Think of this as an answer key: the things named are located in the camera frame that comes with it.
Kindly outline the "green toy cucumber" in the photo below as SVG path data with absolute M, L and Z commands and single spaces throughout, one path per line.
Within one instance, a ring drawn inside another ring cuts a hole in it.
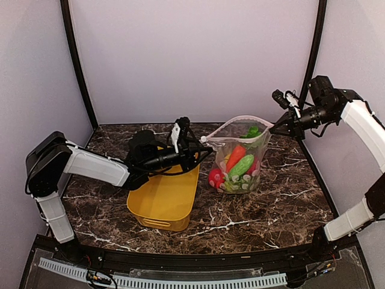
M 253 165 L 254 163 L 254 155 L 248 154 L 241 158 L 234 167 L 229 171 L 228 178 L 233 178 L 234 176 L 242 176 L 245 174 L 248 169 Z

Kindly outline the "black frame post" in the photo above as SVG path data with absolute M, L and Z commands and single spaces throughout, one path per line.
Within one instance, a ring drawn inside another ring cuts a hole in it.
M 308 94 L 307 83 L 312 79 L 312 76 L 315 70 L 316 60 L 318 58 L 319 47 L 321 44 L 326 9 L 327 9 L 327 0 L 319 0 L 317 14 L 316 14 L 315 29 L 314 29 L 312 44 L 311 44 L 310 53 L 309 53 L 309 59 L 307 62 L 303 84 L 301 86 L 300 100 L 298 102 L 298 104 L 300 105 L 300 108 L 303 108 L 305 105 L 307 94 Z
M 64 30 L 66 33 L 67 44 L 69 47 L 70 57 L 72 60 L 73 69 L 75 72 L 76 80 L 78 83 L 79 91 L 81 93 L 81 98 L 90 121 L 93 131 L 98 127 L 98 121 L 96 114 L 94 112 L 93 105 L 91 103 L 91 98 L 87 89 L 85 82 L 84 72 L 82 69 L 81 59 L 79 57 L 78 47 L 76 45 L 75 32 L 73 29 L 72 15 L 70 12 L 70 1 L 61 0 L 61 14 L 63 18 Z

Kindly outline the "red toy apple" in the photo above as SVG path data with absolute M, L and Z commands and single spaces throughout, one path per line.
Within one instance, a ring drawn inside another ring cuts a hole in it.
M 212 169 L 208 176 L 208 183 L 213 188 L 220 188 L 224 182 L 224 175 L 221 169 Z

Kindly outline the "black front rail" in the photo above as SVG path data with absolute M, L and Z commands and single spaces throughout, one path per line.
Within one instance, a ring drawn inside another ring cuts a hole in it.
M 274 249 L 249 253 L 219 255 L 170 255 L 158 253 L 138 253 L 124 250 L 102 249 L 101 247 L 80 245 L 81 250 L 91 258 L 91 266 L 96 269 L 124 272 L 130 269 L 154 269 L 177 271 L 197 269 L 199 271 L 218 269 L 264 270 L 303 268 L 308 264 L 331 260 L 337 250 L 323 250 L 316 253 L 311 244 L 284 249 Z

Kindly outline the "red toy tomato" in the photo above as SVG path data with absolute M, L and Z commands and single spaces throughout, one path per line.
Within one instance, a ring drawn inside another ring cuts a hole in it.
M 250 176 L 257 176 L 260 173 L 260 161 L 255 159 L 251 167 L 248 169 L 247 174 Z

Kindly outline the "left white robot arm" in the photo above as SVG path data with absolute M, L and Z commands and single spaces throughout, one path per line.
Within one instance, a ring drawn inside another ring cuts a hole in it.
M 78 263 L 85 257 L 85 250 L 74 240 L 75 233 L 58 194 L 63 174 L 85 176 L 134 191 L 153 176 L 171 176 L 172 167 L 180 167 L 179 175 L 192 171 L 212 151 L 190 129 L 181 132 L 171 146 L 158 141 L 153 131 L 142 130 L 129 140 L 129 152 L 122 161 L 88 151 L 55 131 L 26 158 L 25 193 L 37 202 L 56 241 L 62 244 L 62 254 Z

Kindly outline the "left black frame post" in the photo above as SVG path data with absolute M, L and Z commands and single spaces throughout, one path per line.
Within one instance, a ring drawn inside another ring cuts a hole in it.
M 91 98 L 87 89 L 85 82 L 84 72 L 82 69 L 81 59 L 79 57 L 78 47 L 76 45 L 75 32 L 73 29 L 72 15 L 70 12 L 70 1 L 61 0 L 61 14 L 63 18 L 64 30 L 66 33 L 67 44 L 69 47 L 70 57 L 72 60 L 73 69 L 75 72 L 76 80 L 78 83 L 79 91 L 81 93 L 81 98 L 90 121 L 93 131 L 98 127 L 98 121 L 96 114 L 94 112 L 93 105 L 91 103 Z

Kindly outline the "clear zip top bag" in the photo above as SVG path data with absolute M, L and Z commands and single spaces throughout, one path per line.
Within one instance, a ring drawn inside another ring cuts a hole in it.
M 272 123 L 256 116 L 237 116 L 202 136 L 200 141 L 215 152 L 208 184 L 226 194 L 256 190 L 272 127 Z

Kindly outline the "yellow plastic basket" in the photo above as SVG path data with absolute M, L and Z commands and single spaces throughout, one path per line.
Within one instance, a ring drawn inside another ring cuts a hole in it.
M 130 191 L 127 208 L 143 226 L 180 232 L 189 225 L 200 168 L 178 176 L 154 176 Z

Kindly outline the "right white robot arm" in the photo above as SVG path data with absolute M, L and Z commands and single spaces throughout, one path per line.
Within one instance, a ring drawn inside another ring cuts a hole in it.
M 341 189 L 332 194 L 339 216 L 316 230 L 307 247 L 307 256 L 320 261 L 330 243 L 384 217 L 384 125 L 354 90 L 311 89 L 310 96 L 312 104 L 300 108 L 293 92 L 275 90 L 272 98 L 285 112 L 269 131 L 297 140 L 309 136 L 321 174 Z

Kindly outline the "orange toy carrot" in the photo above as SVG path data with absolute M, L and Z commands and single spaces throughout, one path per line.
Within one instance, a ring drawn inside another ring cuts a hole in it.
M 258 137 L 259 135 L 261 135 L 259 128 L 256 126 L 251 126 L 248 129 L 248 133 L 246 135 L 240 136 L 240 138 L 249 139 Z M 234 167 L 234 165 L 245 155 L 246 148 L 242 144 L 236 145 L 232 152 L 225 157 L 226 172 L 228 173 Z

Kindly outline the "green toy grapes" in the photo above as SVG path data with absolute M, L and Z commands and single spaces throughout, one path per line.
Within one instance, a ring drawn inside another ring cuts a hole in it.
M 244 194 L 257 189 L 260 176 L 244 175 L 238 181 L 224 181 L 220 188 L 228 194 Z

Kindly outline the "right black frame post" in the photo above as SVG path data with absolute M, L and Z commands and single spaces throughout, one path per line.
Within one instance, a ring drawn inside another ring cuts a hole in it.
M 317 14 L 316 14 L 315 29 L 314 29 L 312 44 L 311 44 L 310 53 L 309 53 L 309 59 L 307 62 L 303 84 L 301 86 L 300 100 L 298 102 L 298 104 L 300 105 L 300 108 L 303 108 L 305 105 L 307 94 L 308 94 L 307 83 L 312 79 L 312 76 L 315 70 L 316 60 L 318 58 L 319 47 L 321 44 L 326 9 L 327 9 L 327 0 L 319 0 Z

